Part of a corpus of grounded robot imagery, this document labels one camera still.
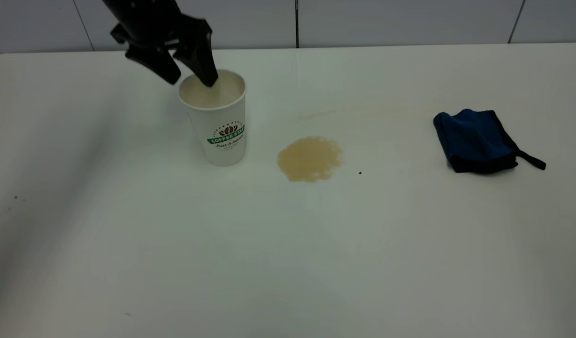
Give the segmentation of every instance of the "white paper cup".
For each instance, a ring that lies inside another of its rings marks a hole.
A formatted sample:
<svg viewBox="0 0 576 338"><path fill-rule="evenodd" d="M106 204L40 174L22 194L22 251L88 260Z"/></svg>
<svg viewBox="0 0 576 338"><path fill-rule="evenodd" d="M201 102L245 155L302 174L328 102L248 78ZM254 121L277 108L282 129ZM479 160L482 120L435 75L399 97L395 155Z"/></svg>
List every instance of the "white paper cup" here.
<svg viewBox="0 0 576 338"><path fill-rule="evenodd" d="M218 73L219 79L212 88L204 88L195 75L186 77L179 86L179 95L187 105L187 114L208 162L228 166L240 162L246 152L246 82L229 70L218 70ZM234 101L212 107L210 102L203 100L214 96L213 90L218 96L222 95L224 88L230 85L241 90Z"/></svg>

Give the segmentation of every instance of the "blue towel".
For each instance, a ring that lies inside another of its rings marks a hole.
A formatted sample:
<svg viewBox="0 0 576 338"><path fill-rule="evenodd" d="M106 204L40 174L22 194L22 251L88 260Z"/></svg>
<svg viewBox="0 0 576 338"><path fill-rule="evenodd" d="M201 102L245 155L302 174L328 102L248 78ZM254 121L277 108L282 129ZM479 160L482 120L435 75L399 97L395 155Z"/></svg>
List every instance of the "blue towel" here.
<svg viewBox="0 0 576 338"><path fill-rule="evenodd" d="M448 162L457 173L495 173L517 167L521 156L534 167L544 170L546 163L522 152L507 135L494 111L465 109L450 116L434 117L434 127Z"/></svg>

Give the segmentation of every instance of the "black cloth edge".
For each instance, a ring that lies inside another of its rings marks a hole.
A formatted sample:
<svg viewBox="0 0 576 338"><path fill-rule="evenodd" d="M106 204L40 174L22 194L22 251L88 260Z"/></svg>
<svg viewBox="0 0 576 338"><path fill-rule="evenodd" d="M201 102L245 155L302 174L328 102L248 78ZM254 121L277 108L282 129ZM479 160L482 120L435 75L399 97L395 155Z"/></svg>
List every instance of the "black cloth edge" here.
<svg viewBox="0 0 576 338"><path fill-rule="evenodd" d="M515 157L515 151L490 161L475 161L453 155L451 156L449 163L456 173L472 172L479 174L491 174L501 170L517 167L517 161L515 160Z"/></svg>
<svg viewBox="0 0 576 338"><path fill-rule="evenodd" d="M515 144L513 139L511 139L509 134L507 134L507 132L505 131L505 128L503 128L503 124L500 122L499 118L496 117L496 113L494 112L494 110L489 111L489 113L490 117L492 117L492 120L494 120L494 122L496 123L496 126L500 131L500 136L503 138L503 143L505 143L506 146L513 149L513 151L517 156L520 156L524 160L528 161L528 163L534 165L534 167L537 167L538 169L541 170L545 170L547 168L547 163L544 163L543 161L528 155L526 152L522 152L520 148L517 147L517 144Z"/></svg>

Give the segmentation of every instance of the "coffee spill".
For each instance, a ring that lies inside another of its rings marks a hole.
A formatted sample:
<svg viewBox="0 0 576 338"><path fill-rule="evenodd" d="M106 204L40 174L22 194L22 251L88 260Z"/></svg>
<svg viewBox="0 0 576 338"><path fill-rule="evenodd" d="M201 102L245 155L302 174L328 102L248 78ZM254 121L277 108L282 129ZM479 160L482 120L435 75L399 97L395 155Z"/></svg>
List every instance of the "coffee spill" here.
<svg viewBox="0 0 576 338"><path fill-rule="evenodd" d="M342 165L342 149L332 139L309 136L298 139L277 154L277 166L290 182L329 180Z"/></svg>

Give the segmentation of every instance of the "white wall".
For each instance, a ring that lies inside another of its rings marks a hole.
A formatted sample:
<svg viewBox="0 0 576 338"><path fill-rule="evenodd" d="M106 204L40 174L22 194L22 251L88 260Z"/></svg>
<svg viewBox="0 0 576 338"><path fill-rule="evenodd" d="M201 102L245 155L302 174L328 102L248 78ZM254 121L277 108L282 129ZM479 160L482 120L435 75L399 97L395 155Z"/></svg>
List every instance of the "white wall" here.
<svg viewBox="0 0 576 338"><path fill-rule="evenodd" d="M300 0L302 47L507 43L522 0Z"/></svg>
<svg viewBox="0 0 576 338"><path fill-rule="evenodd" d="M511 42L576 42L576 0L526 0Z"/></svg>
<svg viewBox="0 0 576 338"><path fill-rule="evenodd" d="M214 48L296 47L294 0L176 0L183 13L206 18ZM127 49L110 36L116 18L101 0L76 0L96 51Z"/></svg>
<svg viewBox="0 0 576 338"><path fill-rule="evenodd" d="M0 0L0 53L91 51L73 0Z"/></svg>
<svg viewBox="0 0 576 338"><path fill-rule="evenodd" d="M127 48L110 36L116 20L101 0L75 2L77 8L73 0L0 0L0 53L90 51L88 38L96 51ZM207 19L214 48L296 47L294 0L177 2ZM300 45L507 43L521 3L299 0ZM576 0L526 0L512 42L567 41L576 41Z"/></svg>

